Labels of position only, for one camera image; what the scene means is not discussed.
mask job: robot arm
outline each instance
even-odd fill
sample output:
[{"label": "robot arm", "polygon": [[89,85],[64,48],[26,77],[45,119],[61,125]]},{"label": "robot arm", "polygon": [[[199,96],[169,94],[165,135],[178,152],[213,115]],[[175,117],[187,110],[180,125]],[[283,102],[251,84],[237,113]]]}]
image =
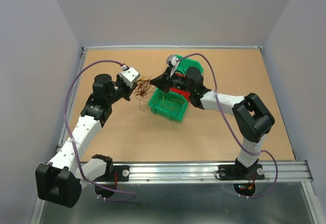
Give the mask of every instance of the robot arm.
[{"label": "robot arm", "polygon": [[[97,75],[93,93],[88,98],[78,123],[72,132],[79,157],[82,157],[94,136],[102,129],[112,113],[112,104],[121,98],[130,100],[140,74],[132,67],[123,66],[116,81],[108,74]],[[73,207],[82,189],[88,185],[78,169],[72,139],[68,138],[60,151],[47,163],[39,164],[35,171],[38,196],[66,207]],[[83,172],[90,180],[110,175],[112,159],[94,155],[84,164]]]},{"label": "robot arm", "polygon": [[[168,92],[170,89],[187,92],[189,101],[194,107],[220,111],[215,92],[203,85],[204,78],[199,69],[189,67],[185,74],[175,73],[178,62],[174,55],[168,57],[167,64],[169,67],[166,71],[151,80],[152,85],[164,92]],[[249,152],[259,154],[266,134],[269,133],[275,120],[258,95],[253,93],[247,96],[218,94],[218,98],[223,112],[235,117],[243,135],[242,146]],[[236,174],[241,175],[239,178],[252,174],[257,162],[258,155],[248,154],[241,149],[235,161]]]}]

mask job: metal floor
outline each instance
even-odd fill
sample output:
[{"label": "metal floor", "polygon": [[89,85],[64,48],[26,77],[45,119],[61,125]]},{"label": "metal floor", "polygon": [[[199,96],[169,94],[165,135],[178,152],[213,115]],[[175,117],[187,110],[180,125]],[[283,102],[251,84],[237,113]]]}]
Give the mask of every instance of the metal floor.
[{"label": "metal floor", "polygon": [[[256,194],[270,186],[257,183]],[[301,182],[278,183],[255,200],[232,194],[232,184],[122,185],[120,189],[138,196],[126,203],[104,202],[90,185],[71,209],[47,202],[40,223],[314,223]]]}]

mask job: tangled wire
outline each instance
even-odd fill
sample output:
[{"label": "tangled wire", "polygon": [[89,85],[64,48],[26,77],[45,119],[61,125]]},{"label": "tangled wire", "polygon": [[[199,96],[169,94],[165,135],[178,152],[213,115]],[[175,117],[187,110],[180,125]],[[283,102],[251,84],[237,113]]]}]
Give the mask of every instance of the tangled wire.
[{"label": "tangled wire", "polygon": [[137,87],[133,91],[136,99],[139,100],[139,109],[141,111],[145,111],[141,108],[141,101],[147,102],[147,95],[153,93],[156,87],[152,88],[152,85],[149,83],[151,81],[151,77],[147,78],[145,76],[140,77],[137,80]]}]

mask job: screw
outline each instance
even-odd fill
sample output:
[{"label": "screw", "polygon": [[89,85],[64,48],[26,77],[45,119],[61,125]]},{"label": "screw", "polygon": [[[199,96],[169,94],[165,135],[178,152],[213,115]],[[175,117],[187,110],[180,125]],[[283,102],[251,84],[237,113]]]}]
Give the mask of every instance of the screw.
[{"label": "screw", "polygon": [[225,169],[220,169],[219,174],[223,177],[226,175]]},{"label": "screw", "polygon": [[123,171],[122,171],[122,175],[123,175],[124,177],[129,176],[129,171],[128,171],[128,170],[123,170]]},{"label": "screw", "polygon": [[258,175],[262,176],[262,175],[264,175],[264,170],[262,168],[258,168],[257,173],[258,173]]}]

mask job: metal frame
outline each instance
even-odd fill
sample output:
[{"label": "metal frame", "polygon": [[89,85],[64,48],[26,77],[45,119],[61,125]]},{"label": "metal frame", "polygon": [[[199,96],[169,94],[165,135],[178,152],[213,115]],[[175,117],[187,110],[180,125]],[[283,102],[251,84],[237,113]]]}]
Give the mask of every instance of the metal frame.
[{"label": "metal frame", "polygon": [[[275,165],[273,161],[260,161],[265,174],[265,180],[257,182],[274,182]],[[124,184],[202,184],[202,183],[246,183],[247,180],[221,181],[215,177],[219,165],[234,164],[227,161],[208,162],[151,162],[151,163],[114,163],[128,165],[129,181]],[[278,161],[278,182],[311,182],[313,181],[308,164],[296,161]]]},{"label": "metal frame", "polygon": [[195,49],[219,49],[219,48],[243,48],[243,49],[259,49],[262,46],[218,46],[218,45],[114,45],[114,46],[95,46],[95,47],[84,47],[84,50],[106,50],[106,49],[174,49],[174,48],[195,48]]},{"label": "metal frame", "polygon": [[[81,55],[78,72],[82,70],[87,50],[99,49],[120,49],[120,48],[258,48],[261,46],[238,47],[238,46],[108,46],[108,47],[87,47]],[[71,118],[72,108],[76,99],[79,82],[73,88],[69,100],[67,112],[68,120]],[[58,148],[61,147],[66,138],[66,130],[63,125]],[[209,162],[117,162],[115,165],[129,165],[129,181],[119,182],[122,184],[220,184],[220,183],[243,183],[246,181],[220,181],[215,178],[214,173],[221,164],[230,164],[228,161]],[[265,180],[259,182],[273,182],[275,178],[275,166],[273,161],[260,161],[263,165]],[[298,161],[277,161],[279,167],[278,182],[302,182],[303,189],[309,204],[310,211],[316,224],[325,223],[324,216],[317,197],[311,186],[311,176],[307,162]],[[45,201],[36,199],[30,224],[39,224],[42,217]]]}]

